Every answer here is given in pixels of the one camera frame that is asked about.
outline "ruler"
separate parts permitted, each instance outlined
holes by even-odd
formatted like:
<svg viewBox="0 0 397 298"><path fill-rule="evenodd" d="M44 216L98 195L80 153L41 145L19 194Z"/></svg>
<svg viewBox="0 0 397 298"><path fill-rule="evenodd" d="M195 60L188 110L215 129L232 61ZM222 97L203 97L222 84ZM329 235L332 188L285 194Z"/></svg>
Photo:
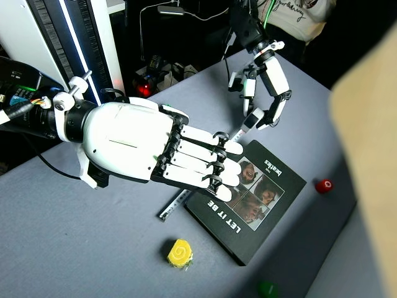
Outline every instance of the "ruler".
<svg viewBox="0 0 397 298"><path fill-rule="evenodd" d="M243 135L245 131L240 129L233 137L230 139L234 142L237 142ZM177 197L169 204L167 207L160 213L159 218L161 221L165 222L166 219L177 209L180 205L183 205L187 198L192 194L192 191L188 191L184 189L181 191Z"/></svg>

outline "yellow swirl roll cake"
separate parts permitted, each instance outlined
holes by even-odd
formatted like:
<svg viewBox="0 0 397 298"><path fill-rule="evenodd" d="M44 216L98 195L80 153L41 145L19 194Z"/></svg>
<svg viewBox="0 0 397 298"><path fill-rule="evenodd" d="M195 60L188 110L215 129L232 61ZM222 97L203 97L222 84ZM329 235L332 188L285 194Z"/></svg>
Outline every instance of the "yellow swirl roll cake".
<svg viewBox="0 0 397 298"><path fill-rule="evenodd" d="M183 239L176 240L167 259L174 267L183 268L188 266L193 260L193 252L189 243Z"/></svg>

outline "red ball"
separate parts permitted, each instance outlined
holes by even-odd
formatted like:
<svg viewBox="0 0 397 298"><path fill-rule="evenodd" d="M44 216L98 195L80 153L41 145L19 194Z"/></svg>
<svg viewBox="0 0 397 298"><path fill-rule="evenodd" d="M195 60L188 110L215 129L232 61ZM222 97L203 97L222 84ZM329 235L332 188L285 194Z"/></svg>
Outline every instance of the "red ball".
<svg viewBox="0 0 397 298"><path fill-rule="evenodd" d="M316 190L320 194L325 194L326 192L329 192L332 188L334 188L334 185L332 184L331 180L328 179L324 179L316 184Z"/></svg>

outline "green object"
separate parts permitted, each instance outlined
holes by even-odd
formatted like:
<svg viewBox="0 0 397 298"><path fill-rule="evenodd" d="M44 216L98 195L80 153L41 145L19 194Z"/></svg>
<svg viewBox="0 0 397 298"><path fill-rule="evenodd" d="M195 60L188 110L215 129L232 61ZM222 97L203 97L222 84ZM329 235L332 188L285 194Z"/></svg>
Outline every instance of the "green object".
<svg viewBox="0 0 397 298"><path fill-rule="evenodd" d="M21 88L21 89L25 89L25 90L28 90L28 91L37 91L36 89L33 89L33 88L29 88L29 87L26 87L26 86L22 86L22 85L17 85L17 87L19 87L19 88Z"/></svg>
<svg viewBox="0 0 397 298"><path fill-rule="evenodd" d="M279 290L275 284L262 281L258 285L258 294L261 298L279 298Z"/></svg>
<svg viewBox="0 0 397 298"><path fill-rule="evenodd" d="M266 16L265 16L265 20L263 21L263 28L264 29L266 29L266 24L267 24L267 20L268 20L268 18L269 18L269 16L270 16L270 13L272 12L272 9L273 9L273 6L274 6L274 0L272 0L272 2L270 3L270 5L269 5L269 8L267 9L267 12L266 12Z"/></svg>

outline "green light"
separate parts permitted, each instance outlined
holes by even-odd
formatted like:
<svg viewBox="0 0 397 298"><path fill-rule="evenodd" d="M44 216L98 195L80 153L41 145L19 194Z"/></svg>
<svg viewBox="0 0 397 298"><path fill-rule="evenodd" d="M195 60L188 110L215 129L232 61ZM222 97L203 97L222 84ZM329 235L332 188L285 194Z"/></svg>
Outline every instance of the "green light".
<svg viewBox="0 0 397 298"><path fill-rule="evenodd" d="M28 90L28 91L37 91L36 89L33 89L33 88L29 88L29 87L26 87L26 86L22 86L22 85L17 85L17 87L19 87L19 88L21 88L21 89L25 89L25 90Z"/></svg>

